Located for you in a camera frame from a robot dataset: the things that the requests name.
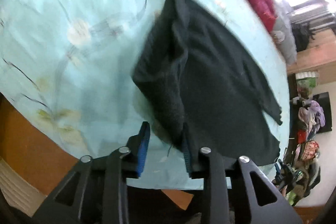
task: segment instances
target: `white wall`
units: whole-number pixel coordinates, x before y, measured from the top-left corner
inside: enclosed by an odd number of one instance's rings
[[[333,131],[317,134],[315,140],[320,146],[321,182],[311,190],[310,195],[297,206],[324,205],[336,186],[336,82],[319,85],[314,94],[329,92]]]

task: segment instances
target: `black cloth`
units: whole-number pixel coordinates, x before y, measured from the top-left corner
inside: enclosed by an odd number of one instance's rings
[[[197,143],[224,156],[273,163],[279,141],[265,110],[281,124],[268,82],[238,40],[193,0],[166,0],[148,35],[133,81],[179,145],[183,124]]]

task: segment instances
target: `light blue tablecloth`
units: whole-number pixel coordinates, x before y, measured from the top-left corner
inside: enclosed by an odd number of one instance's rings
[[[0,0],[0,92],[78,158],[108,155],[148,121],[155,134],[144,173],[128,184],[200,189],[203,182],[189,179],[182,153],[172,148],[168,155],[164,131],[130,76],[164,1]],[[246,0],[197,1],[226,24],[265,72],[283,109],[282,126],[265,114],[282,155],[289,95],[286,67],[271,37]],[[263,167],[270,178],[271,168]]]

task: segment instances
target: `orange wooden floor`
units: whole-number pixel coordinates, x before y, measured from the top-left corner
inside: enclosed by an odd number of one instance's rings
[[[0,156],[46,195],[77,162],[33,127],[4,97],[0,99]]]

